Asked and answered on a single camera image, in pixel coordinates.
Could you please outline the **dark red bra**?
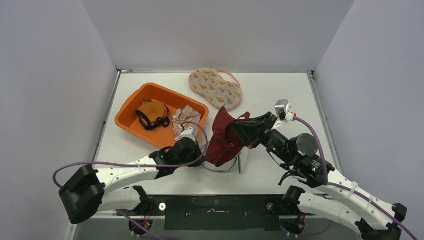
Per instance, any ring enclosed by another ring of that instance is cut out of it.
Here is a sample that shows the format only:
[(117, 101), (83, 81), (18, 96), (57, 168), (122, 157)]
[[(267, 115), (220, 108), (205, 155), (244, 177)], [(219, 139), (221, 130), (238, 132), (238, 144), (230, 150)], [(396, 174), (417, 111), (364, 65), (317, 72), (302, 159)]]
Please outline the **dark red bra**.
[(213, 136), (206, 151), (205, 161), (215, 167), (230, 162), (246, 146), (236, 132), (230, 128), (234, 122), (250, 119), (251, 114), (245, 112), (239, 118), (232, 117), (225, 107), (221, 107), (212, 124)]

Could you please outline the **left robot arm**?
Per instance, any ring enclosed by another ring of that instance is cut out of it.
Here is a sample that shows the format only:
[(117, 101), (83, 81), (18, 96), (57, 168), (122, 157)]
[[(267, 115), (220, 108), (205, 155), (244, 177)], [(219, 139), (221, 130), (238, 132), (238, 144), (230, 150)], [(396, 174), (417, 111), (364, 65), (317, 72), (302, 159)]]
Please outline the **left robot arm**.
[(205, 157), (199, 144), (184, 137), (174, 146), (155, 151), (127, 164), (80, 162), (80, 168), (60, 187), (59, 196), (72, 224), (80, 224), (98, 212), (133, 211), (144, 215), (149, 210), (149, 196), (138, 186), (172, 175), (181, 167), (195, 167)]

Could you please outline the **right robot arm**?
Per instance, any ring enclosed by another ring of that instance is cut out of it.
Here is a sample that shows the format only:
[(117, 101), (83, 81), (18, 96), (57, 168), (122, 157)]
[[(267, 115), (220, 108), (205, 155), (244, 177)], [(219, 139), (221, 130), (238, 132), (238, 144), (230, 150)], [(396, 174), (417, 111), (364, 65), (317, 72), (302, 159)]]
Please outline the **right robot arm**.
[(402, 222), (407, 208), (391, 204), (366, 192), (325, 160), (320, 139), (313, 127), (309, 133), (286, 138), (278, 131), (281, 121), (267, 113), (229, 125), (250, 149), (262, 145), (281, 160), (284, 177), (293, 177), (309, 187), (291, 186), (282, 207), (290, 215), (312, 214), (357, 233), (363, 240), (398, 240), (406, 230)]

